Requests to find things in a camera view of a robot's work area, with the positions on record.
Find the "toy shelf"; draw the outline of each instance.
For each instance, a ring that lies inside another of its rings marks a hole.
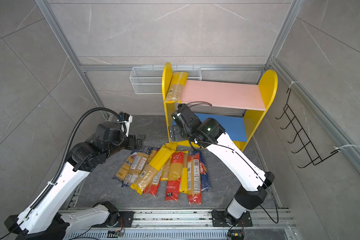
[[[171,140],[168,126],[173,124],[171,114],[175,111],[175,103],[165,103],[165,97],[172,74],[172,65],[166,63],[163,70],[162,95],[169,142]],[[217,107],[247,109],[243,118],[196,114],[202,121],[207,117],[215,118],[226,129],[236,146],[243,151],[271,106],[277,84],[277,74],[273,70],[266,71],[258,85],[188,80],[181,100],[182,103],[204,101]],[[188,141],[180,141],[178,144],[190,146]]]

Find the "blue shelf board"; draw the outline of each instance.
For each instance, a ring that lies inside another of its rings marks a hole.
[[[231,116],[219,116],[213,114],[195,113],[196,116],[203,122],[207,118],[214,118],[221,126],[225,128],[225,131],[231,137],[233,141],[247,142],[247,134],[245,132],[244,119]]]

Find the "gray marble floor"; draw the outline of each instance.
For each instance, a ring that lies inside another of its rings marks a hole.
[[[146,134],[146,146],[162,146],[168,141],[164,116],[134,116],[131,124],[131,134]],[[177,202],[164,201],[166,182],[161,182],[156,197],[153,195],[139,195],[129,187],[121,187],[118,180],[112,179],[119,170],[130,151],[122,150],[107,159],[106,163],[98,165],[86,178],[77,207],[90,207],[96,202],[110,201],[119,209],[125,208],[226,208],[236,190],[240,186],[239,180],[233,173],[211,152],[203,149],[208,167],[208,175],[212,190],[202,193],[202,204],[189,204],[186,194],[179,194]],[[244,150],[245,155],[257,166],[262,168],[259,156],[253,142]],[[274,208],[270,195],[263,203],[265,208]]]

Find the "blue pasta package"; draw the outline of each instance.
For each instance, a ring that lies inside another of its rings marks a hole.
[[[193,155],[199,155],[200,181],[201,181],[202,192],[211,190],[212,189],[211,182],[209,181],[208,170],[205,164],[202,151],[193,151]]]

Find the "white label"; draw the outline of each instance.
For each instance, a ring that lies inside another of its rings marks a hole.
[[[143,157],[139,163],[139,166],[137,167],[137,170],[143,170],[143,167],[145,165],[145,162],[147,161],[147,158],[146,157]]]
[[[192,168],[192,162],[188,162],[188,190],[191,190],[191,187],[192,187],[192,180],[191,180],[192,172],[191,172],[191,168]]]
[[[140,177],[144,177],[144,175],[145,175],[146,173],[147,173],[146,171],[142,171],[142,172],[140,173]]]
[[[158,183],[160,182],[160,177],[161,177],[161,169],[160,171],[158,171],[158,173],[156,174],[156,176],[154,177],[154,179],[152,180],[152,184],[153,185],[158,185]]]
[[[130,175],[130,174],[127,174],[127,176],[125,177],[125,180],[124,180],[124,184],[127,184],[127,182],[128,182],[128,180],[130,180],[131,179],[131,176],[132,175]]]
[[[195,167],[193,168],[193,192],[194,193],[199,193],[201,192],[200,188],[200,168],[199,168],[199,160],[198,159],[195,159],[194,160],[195,162]]]
[[[131,169],[135,169],[135,168],[136,168],[137,164],[139,163],[140,157],[141,157],[141,156],[136,156],[136,157],[135,157],[135,160],[134,160],[133,163],[132,163]]]
[[[131,180],[129,181],[131,184],[135,182],[135,180],[137,179],[138,175],[134,174],[131,178]]]

